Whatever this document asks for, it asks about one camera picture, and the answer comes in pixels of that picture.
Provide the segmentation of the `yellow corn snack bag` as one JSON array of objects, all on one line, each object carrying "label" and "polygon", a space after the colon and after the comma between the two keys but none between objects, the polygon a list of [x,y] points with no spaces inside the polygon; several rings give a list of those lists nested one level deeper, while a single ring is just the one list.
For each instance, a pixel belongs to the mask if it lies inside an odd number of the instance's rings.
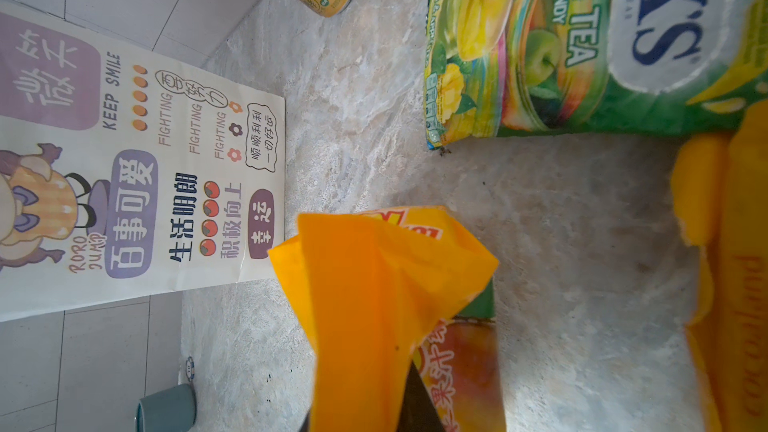
[{"label": "yellow corn snack bag", "polygon": [[735,133],[678,151],[673,211],[699,251],[697,310],[685,335],[708,431],[767,428],[767,104]]}]

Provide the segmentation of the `white printed paper bag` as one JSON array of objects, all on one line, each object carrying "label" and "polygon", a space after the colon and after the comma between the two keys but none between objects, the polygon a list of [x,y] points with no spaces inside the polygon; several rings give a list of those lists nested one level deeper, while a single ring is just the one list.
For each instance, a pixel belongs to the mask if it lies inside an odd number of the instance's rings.
[{"label": "white printed paper bag", "polygon": [[1,317],[270,278],[282,97],[1,6]]}]

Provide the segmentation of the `narrow green snack packet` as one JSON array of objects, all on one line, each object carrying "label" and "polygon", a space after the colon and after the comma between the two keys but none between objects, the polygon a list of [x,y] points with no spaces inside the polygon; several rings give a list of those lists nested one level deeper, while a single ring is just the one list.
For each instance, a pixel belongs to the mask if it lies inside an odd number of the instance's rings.
[{"label": "narrow green snack packet", "polygon": [[428,0],[430,149],[737,129],[767,98],[767,0]]}]

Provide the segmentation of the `yellow orange snack bag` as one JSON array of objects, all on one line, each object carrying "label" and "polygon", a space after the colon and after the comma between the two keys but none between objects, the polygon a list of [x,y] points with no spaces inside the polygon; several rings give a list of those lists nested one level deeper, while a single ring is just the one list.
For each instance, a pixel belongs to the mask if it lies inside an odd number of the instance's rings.
[{"label": "yellow orange snack bag", "polygon": [[270,260],[316,357],[305,431],[396,431],[411,363],[445,431],[506,427],[498,259],[442,207],[304,213]]}]

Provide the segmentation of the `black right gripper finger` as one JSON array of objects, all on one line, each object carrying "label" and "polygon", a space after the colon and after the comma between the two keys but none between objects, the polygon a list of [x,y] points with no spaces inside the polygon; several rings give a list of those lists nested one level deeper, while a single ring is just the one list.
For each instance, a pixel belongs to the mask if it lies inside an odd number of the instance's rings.
[{"label": "black right gripper finger", "polygon": [[444,432],[420,374],[411,363],[407,376],[397,432]]}]

